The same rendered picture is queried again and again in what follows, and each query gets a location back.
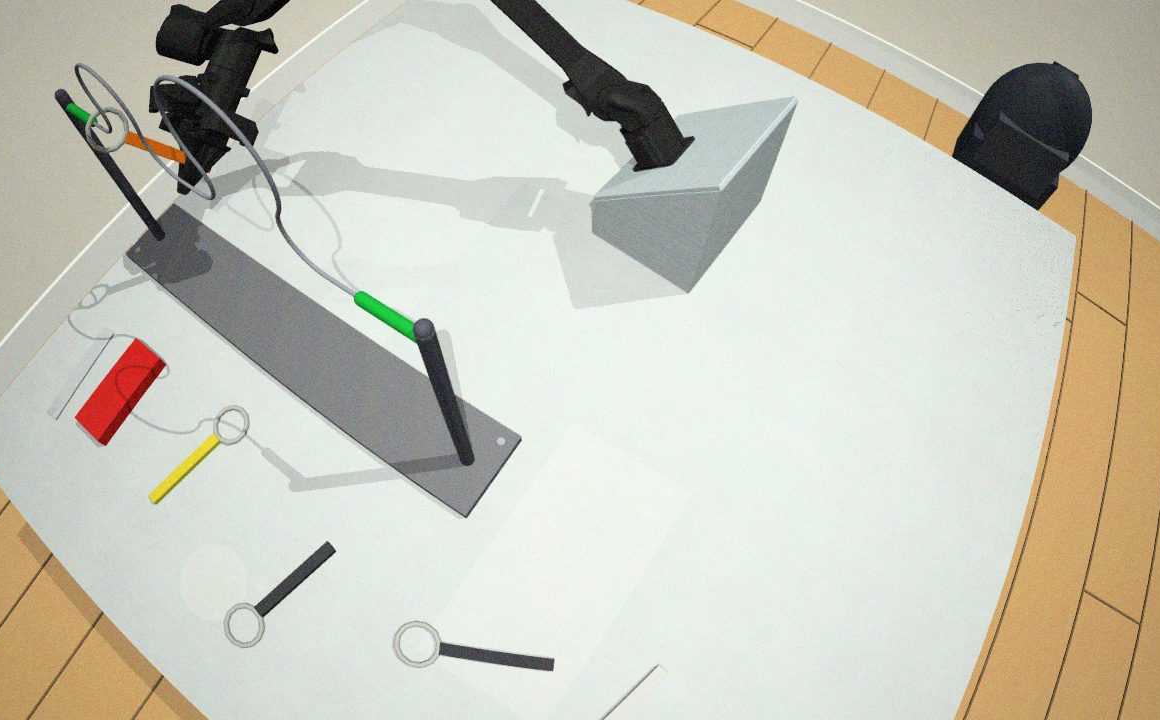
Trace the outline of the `red rectangular block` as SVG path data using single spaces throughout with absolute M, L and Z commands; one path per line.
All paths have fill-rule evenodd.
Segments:
M 161 357 L 133 340 L 74 419 L 106 445 L 165 366 Z

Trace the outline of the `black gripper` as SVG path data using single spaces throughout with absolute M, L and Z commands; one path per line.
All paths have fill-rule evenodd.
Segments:
M 254 146 L 259 133 L 256 123 L 254 119 L 241 117 L 234 112 L 237 106 L 240 104 L 240 99 L 248 97 L 251 94 L 251 88 L 246 88 L 247 79 L 234 73 L 234 70 L 232 72 L 232 70 L 213 67 L 213 65 L 206 67 L 204 74 L 200 73 L 197 79 L 200 79 L 200 87 L 205 79 L 213 81 L 211 85 L 213 85 L 215 104 L 227 115 L 229 119 L 233 119 L 235 126 Z M 208 173 L 225 152 L 231 151 L 231 147 L 225 146 L 229 143 L 229 137 L 234 138 L 234 141 L 240 141 L 242 146 L 245 143 L 234 134 L 222 117 L 218 117 L 213 109 L 210 108 L 209 111 L 202 114 L 202 118 L 195 117 L 196 111 L 200 111 L 200 106 L 195 111 L 184 111 L 187 115 L 190 114 L 187 119 L 179 118 L 177 111 L 168 111 L 167 117 L 171 119 L 172 126 L 176 129 L 181 141 L 184 143 L 186 150 L 191 152 L 193 158 L 200 161 L 200 167 Z M 179 163 L 177 177 L 195 186 L 200 183 L 202 174 L 200 169 L 193 167 L 193 161 L 187 157 L 184 163 Z

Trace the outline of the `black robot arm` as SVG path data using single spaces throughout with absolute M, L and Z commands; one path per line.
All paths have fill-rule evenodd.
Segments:
M 586 117 L 593 112 L 604 122 L 618 122 L 626 146 L 638 161 L 635 172 L 670 167 L 689 150 L 694 136 L 682 137 L 653 88 L 629 81 L 600 56 L 586 50 L 536 0 L 490 1 L 565 70 L 568 77 L 563 83 L 565 94 L 583 106 Z M 271 19 L 287 3 L 289 0 L 220 0 L 206 13 L 173 5 L 155 36 L 155 50 L 160 56 L 196 67 L 209 60 L 208 67 L 234 70 L 248 81 L 261 51 L 277 54 L 280 50 L 270 28 L 258 32 L 241 26 Z M 240 28 L 222 28 L 231 23 Z M 210 110 L 200 96 L 181 85 L 158 88 L 164 110 L 177 111 L 179 118 L 190 117 L 184 111 L 195 111 L 197 106 L 200 111 L 195 117 L 202 118 Z

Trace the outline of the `orange handle with grey end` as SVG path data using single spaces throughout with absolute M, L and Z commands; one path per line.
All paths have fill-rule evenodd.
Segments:
M 137 150 L 146 150 L 146 147 L 144 146 L 144 143 L 142 143 L 142 140 L 140 140 L 140 137 L 138 137 L 138 134 L 135 134 L 133 132 L 129 132 L 129 124 L 128 124 L 126 115 L 124 115 L 122 111 L 119 111 L 119 110 L 117 110 L 115 108 L 101 108 L 101 109 L 103 109 L 104 112 L 106 111 L 113 111 L 113 114 L 117 115 L 117 117 L 119 117 L 119 119 L 122 119 L 123 128 L 124 128 L 124 133 L 123 133 L 122 138 L 119 138 L 119 141 L 115 143 L 114 147 L 108 147 L 108 150 L 106 150 L 106 147 L 104 147 L 104 150 L 103 150 L 103 146 L 97 146 L 97 143 L 95 143 L 90 138 L 92 137 L 90 136 L 92 122 L 94 122 L 94 119 L 96 117 L 99 117 L 99 115 L 100 115 L 100 111 L 96 110 L 96 111 L 94 111 L 94 114 L 90 114 L 90 117 L 88 117 L 87 123 L 86 123 L 86 128 L 85 128 L 86 129 L 86 131 L 85 131 L 86 132 L 86 138 L 87 138 L 87 141 L 90 143 L 92 150 L 96 150 L 99 152 L 114 152 L 115 150 L 119 150 L 119 146 L 122 146 L 123 143 L 129 143 L 129 145 L 132 145 L 132 146 L 137 147 Z M 167 146 L 167 143 L 155 141 L 155 140 L 152 140 L 152 138 L 146 138 L 146 137 L 144 137 L 144 138 L 148 143 L 148 146 L 151 147 L 151 150 L 155 152 L 155 155 L 159 155 L 159 157 L 161 155 L 161 158 L 168 158 L 172 161 L 173 160 L 177 161 L 177 163 L 184 163 L 184 160 L 187 158 L 184 151 L 182 151 L 182 150 L 173 150 L 173 147 Z

